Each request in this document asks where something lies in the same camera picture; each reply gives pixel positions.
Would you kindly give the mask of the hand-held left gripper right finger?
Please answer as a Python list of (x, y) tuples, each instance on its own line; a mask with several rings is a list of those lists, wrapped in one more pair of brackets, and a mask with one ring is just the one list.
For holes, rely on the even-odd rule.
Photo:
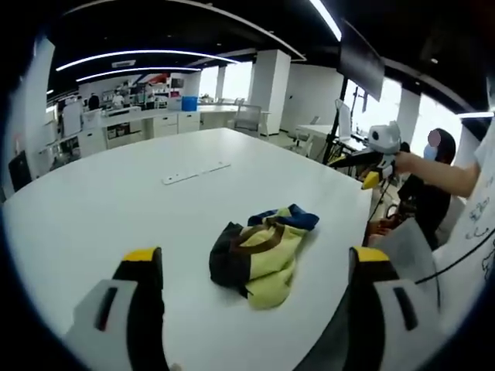
[(348, 286), (336, 312), (299, 370), (422, 370), (442, 341), (438, 314), (389, 257), (349, 250)]

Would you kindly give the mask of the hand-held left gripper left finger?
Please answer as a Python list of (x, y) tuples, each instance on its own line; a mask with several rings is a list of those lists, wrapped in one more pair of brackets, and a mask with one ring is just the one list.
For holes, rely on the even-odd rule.
[(167, 370), (162, 249), (134, 250), (73, 312), (68, 349), (89, 370)]

